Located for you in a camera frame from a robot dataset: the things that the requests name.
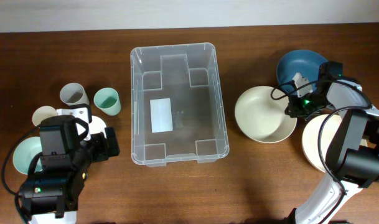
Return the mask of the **cream cup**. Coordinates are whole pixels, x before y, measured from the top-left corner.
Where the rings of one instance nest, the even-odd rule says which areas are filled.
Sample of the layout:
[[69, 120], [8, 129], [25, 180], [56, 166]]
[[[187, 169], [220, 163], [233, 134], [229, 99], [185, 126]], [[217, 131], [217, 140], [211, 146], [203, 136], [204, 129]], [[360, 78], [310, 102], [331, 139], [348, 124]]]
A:
[[38, 126], [43, 120], [57, 116], [57, 110], [51, 106], [41, 106], [37, 108], [32, 115], [32, 123], [34, 126]]

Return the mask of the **mint green small bowl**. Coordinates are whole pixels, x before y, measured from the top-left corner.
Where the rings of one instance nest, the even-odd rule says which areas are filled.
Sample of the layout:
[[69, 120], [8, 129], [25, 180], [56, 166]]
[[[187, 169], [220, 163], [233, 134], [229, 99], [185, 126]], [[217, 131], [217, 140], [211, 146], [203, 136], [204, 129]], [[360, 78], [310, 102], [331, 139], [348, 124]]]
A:
[[33, 158], [42, 152], [40, 137], [31, 137], [23, 140], [14, 151], [13, 164], [21, 174], [27, 175]]

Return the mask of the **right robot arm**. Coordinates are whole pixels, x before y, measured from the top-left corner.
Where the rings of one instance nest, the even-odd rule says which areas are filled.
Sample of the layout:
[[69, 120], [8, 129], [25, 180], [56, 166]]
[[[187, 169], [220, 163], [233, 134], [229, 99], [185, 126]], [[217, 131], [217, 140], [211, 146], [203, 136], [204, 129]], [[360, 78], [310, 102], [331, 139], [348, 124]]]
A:
[[379, 110], [341, 63], [328, 61], [310, 81], [296, 73], [286, 91], [292, 118], [328, 108], [317, 134], [317, 153], [325, 175], [310, 198], [294, 208], [287, 223], [329, 223], [355, 194], [379, 182]]

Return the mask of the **mint green cup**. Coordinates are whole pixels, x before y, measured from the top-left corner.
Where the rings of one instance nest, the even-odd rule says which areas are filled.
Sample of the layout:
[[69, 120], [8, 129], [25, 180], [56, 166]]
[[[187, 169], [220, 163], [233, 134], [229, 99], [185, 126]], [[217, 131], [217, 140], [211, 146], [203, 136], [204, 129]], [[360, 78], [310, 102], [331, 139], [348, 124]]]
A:
[[109, 116], [116, 116], [121, 111], [118, 92], [110, 87], [98, 90], [94, 95], [94, 104]]

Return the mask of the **white small bowl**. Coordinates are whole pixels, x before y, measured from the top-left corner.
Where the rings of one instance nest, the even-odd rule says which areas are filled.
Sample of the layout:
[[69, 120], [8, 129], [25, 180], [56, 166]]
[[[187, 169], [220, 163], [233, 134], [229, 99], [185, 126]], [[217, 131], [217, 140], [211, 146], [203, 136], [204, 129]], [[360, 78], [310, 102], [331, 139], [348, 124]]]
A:
[[106, 123], [97, 116], [91, 117], [91, 123], [89, 124], [89, 133], [90, 134], [98, 134], [98, 133], [105, 133]]

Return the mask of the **dark blue plate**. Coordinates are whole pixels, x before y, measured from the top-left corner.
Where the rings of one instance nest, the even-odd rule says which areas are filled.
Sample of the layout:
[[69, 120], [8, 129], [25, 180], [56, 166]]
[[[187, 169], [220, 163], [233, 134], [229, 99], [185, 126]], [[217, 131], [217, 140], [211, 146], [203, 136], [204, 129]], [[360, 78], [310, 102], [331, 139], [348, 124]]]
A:
[[316, 81], [319, 67], [328, 60], [311, 50], [293, 50], [284, 55], [276, 68], [276, 78], [279, 84], [292, 80], [296, 73], [307, 78], [309, 82]]

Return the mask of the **cream plate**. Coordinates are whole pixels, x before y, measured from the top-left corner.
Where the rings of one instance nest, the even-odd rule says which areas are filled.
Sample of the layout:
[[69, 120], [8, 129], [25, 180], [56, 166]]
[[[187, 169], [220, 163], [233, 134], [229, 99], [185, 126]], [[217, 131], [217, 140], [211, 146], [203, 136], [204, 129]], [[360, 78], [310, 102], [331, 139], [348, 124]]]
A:
[[[304, 128], [302, 134], [302, 150], [307, 160], [319, 171], [325, 172], [324, 166], [321, 163], [318, 149], [317, 138], [322, 122], [327, 117], [326, 114], [312, 118]], [[322, 132], [322, 155], [325, 159], [327, 148], [330, 145], [336, 131], [338, 130], [342, 118], [339, 115], [332, 116], [324, 126]]]
[[277, 100], [284, 93], [270, 86], [256, 86], [243, 92], [236, 101], [235, 119], [241, 131], [261, 143], [277, 143], [288, 138], [297, 119], [285, 114], [288, 99]]

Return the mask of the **grey cup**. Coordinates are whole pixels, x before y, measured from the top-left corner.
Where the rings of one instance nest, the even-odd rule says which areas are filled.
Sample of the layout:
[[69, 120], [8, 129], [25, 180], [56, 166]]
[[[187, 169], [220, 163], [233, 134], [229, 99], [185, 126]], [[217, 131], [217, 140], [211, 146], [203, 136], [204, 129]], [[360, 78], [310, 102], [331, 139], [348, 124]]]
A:
[[79, 105], [87, 104], [89, 105], [89, 99], [85, 92], [84, 87], [79, 83], [68, 83], [60, 91], [60, 99], [66, 105]]

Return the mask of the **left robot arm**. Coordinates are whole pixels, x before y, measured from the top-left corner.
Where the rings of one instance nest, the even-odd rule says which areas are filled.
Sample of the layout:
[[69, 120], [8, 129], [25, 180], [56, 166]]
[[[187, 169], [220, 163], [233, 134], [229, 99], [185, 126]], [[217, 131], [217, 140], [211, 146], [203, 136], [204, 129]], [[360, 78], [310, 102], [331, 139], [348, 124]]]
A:
[[120, 153], [113, 128], [91, 135], [88, 123], [72, 115], [39, 125], [42, 150], [30, 163], [15, 203], [24, 223], [76, 223], [78, 199], [94, 162]]

